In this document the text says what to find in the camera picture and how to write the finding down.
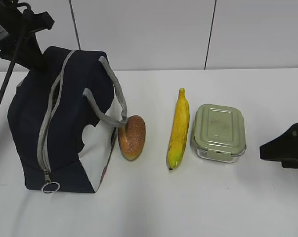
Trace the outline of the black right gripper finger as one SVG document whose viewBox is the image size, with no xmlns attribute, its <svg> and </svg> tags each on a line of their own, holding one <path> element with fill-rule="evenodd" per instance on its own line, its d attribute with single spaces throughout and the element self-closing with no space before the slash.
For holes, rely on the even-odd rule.
<svg viewBox="0 0 298 237">
<path fill-rule="evenodd" d="M 280 162 L 283 168 L 298 169 L 298 123 L 260 146 L 259 154 L 261 160 Z"/>
</svg>

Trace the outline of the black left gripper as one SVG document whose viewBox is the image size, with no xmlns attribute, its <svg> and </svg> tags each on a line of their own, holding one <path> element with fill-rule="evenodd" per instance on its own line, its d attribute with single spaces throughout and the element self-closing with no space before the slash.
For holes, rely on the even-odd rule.
<svg viewBox="0 0 298 237">
<path fill-rule="evenodd" d="M 26 2 L 0 2 L 0 58 L 11 61 L 22 36 L 16 63 L 38 72 L 48 69 L 36 33 L 50 30 L 54 24 L 48 12 L 35 14 Z"/>
</svg>

